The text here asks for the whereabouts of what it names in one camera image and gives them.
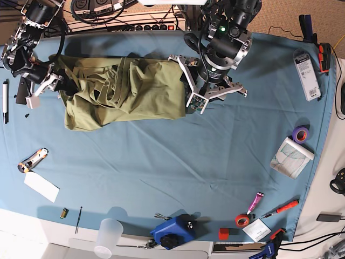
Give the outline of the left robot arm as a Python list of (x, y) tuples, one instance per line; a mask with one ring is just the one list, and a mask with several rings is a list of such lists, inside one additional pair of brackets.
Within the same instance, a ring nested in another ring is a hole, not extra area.
[(186, 45), (199, 56), (168, 58), (183, 71), (180, 80), (185, 84), (188, 106), (224, 100), (230, 93), (247, 96), (243, 85), (233, 82), (228, 73), (247, 56), (253, 41), (247, 27), (261, 7), (261, 1), (218, 1), (201, 8), (205, 21), (199, 36), (184, 35)]

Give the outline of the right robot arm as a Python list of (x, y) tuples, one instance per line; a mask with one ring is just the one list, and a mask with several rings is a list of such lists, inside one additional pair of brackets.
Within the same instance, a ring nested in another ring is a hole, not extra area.
[[(5, 69), (14, 77), (20, 75), (24, 79), (18, 87), (17, 97), (27, 100), (39, 96), (46, 89), (63, 91), (68, 96), (77, 93), (78, 88), (69, 79), (63, 69), (54, 68), (60, 57), (64, 42), (66, 26), (64, 20), (58, 18), (64, 1), (26, 1), (21, 9), (22, 19), (18, 29), (5, 44), (1, 61)], [(52, 21), (60, 27), (60, 45), (58, 52), (46, 62), (35, 60), (34, 48)]]

